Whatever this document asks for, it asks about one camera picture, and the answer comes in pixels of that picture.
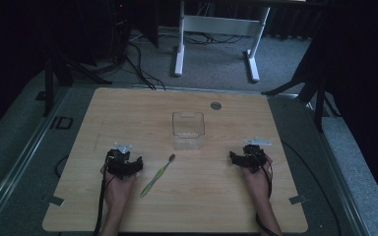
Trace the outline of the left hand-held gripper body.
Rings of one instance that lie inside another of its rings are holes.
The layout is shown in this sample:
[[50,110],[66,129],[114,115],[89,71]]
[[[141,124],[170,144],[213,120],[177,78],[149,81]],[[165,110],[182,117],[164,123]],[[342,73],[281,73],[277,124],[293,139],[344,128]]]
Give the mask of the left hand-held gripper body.
[[119,179],[129,178],[134,174],[131,162],[129,161],[132,146],[114,144],[106,155],[106,171]]

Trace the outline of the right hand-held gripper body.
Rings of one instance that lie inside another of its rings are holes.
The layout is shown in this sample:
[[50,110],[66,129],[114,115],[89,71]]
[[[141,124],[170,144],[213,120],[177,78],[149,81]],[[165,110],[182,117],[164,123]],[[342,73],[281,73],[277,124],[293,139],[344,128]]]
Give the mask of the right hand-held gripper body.
[[270,142],[260,138],[244,140],[243,156],[241,157],[242,166],[256,173],[260,168],[270,162],[269,157],[261,148],[261,145],[269,145]]

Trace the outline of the person's left hand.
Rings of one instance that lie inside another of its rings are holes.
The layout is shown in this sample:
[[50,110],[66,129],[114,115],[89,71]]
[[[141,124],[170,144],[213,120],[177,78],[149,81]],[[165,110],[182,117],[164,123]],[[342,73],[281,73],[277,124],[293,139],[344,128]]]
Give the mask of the person's left hand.
[[127,179],[121,180],[103,169],[100,169],[100,173],[105,180],[104,198],[108,208],[110,210],[124,209],[130,198],[136,175],[131,175]]

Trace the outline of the person's right hand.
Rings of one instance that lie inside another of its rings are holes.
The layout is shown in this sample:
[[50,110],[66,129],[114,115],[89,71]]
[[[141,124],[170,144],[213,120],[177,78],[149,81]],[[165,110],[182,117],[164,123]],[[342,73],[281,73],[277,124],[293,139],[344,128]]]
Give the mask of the person's right hand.
[[258,202],[268,201],[272,192],[273,169],[272,160],[256,173],[251,173],[248,168],[242,167],[241,171],[247,183],[248,189],[254,200]]

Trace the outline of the green toothbrush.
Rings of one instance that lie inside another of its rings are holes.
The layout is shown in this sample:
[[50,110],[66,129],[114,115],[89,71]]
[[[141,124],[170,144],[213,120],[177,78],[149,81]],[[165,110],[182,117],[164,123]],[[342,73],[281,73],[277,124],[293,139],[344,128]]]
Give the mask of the green toothbrush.
[[168,165],[170,163],[172,163],[175,159],[175,154],[173,153],[169,158],[168,158],[168,162],[166,165],[164,165],[157,173],[156,175],[153,177],[153,179],[146,185],[146,187],[143,189],[143,191],[140,193],[140,198],[143,198],[150,190],[151,188],[153,187],[153,185],[155,184],[155,182],[162,176],[162,174],[165,172],[165,170],[167,169]]

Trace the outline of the clear plastic container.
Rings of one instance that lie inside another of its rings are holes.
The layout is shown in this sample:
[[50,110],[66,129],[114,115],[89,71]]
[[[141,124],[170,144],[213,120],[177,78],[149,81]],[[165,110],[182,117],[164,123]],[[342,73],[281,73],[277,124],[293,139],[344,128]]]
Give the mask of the clear plastic container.
[[199,149],[205,137],[202,112],[173,112],[172,136],[176,150]]

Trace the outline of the grey tape piece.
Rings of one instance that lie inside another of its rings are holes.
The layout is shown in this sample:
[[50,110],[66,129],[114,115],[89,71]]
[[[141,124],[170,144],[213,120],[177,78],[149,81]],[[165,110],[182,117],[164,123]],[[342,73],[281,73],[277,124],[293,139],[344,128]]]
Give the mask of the grey tape piece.
[[47,201],[50,204],[53,204],[53,205],[56,205],[56,206],[59,206],[59,207],[61,207],[64,204],[63,199],[61,199],[59,197],[55,197],[55,196],[50,196]]
[[296,204],[304,204],[307,202],[307,198],[303,195],[300,195],[300,196],[295,196],[295,197],[291,197],[289,198],[289,202],[292,204],[292,205],[296,205]]

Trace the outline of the black tape rectangle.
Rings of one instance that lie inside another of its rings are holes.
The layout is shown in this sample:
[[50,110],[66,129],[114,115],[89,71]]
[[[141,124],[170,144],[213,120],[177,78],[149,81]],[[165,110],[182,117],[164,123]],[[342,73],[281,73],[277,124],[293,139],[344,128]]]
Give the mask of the black tape rectangle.
[[73,126],[74,119],[72,117],[56,116],[50,128],[53,130],[69,130]]

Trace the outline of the black metal stand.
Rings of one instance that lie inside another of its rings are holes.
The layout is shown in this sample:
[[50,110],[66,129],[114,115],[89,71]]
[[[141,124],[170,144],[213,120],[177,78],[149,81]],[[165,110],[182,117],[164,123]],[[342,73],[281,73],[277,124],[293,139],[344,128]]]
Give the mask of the black metal stand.
[[73,78],[70,72],[70,69],[73,68],[80,74],[90,78],[98,84],[111,85],[110,81],[102,79],[95,73],[86,69],[84,66],[75,62],[73,59],[63,53],[56,45],[47,45],[46,48],[48,58],[44,66],[44,117],[49,115],[54,103],[53,76],[56,76],[62,86],[69,87],[73,83]]
[[313,40],[295,69],[291,80],[277,88],[262,92],[262,95],[275,96],[287,89],[303,84],[298,99],[300,102],[306,103],[313,96],[316,96],[314,124],[319,132],[323,132],[322,117],[328,82],[329,60],[324,59],[324,56],[324,47]]

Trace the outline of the white desk frame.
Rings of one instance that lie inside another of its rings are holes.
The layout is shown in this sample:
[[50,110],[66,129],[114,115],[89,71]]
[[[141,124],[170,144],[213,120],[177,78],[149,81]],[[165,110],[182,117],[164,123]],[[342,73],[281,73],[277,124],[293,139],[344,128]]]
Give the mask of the white desk frame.
[[258,83],[260,81],[260,75],[256,63],[256,53],[267,23],[268,16],[270,14],[270,10],[270,7],[265,7],[263,9],[261,18],[258,21],[193,16],[187,15],[185,13],[185,1],[181,0],[178,27],[179,43],[177,46],[174,75],[176,77],[180,77],[183,74],[185,32],[250,36],[254,38],[254,42],[252,44],[252,47],[246,51],[246,61],[249,66],[252,81],[254,83]]

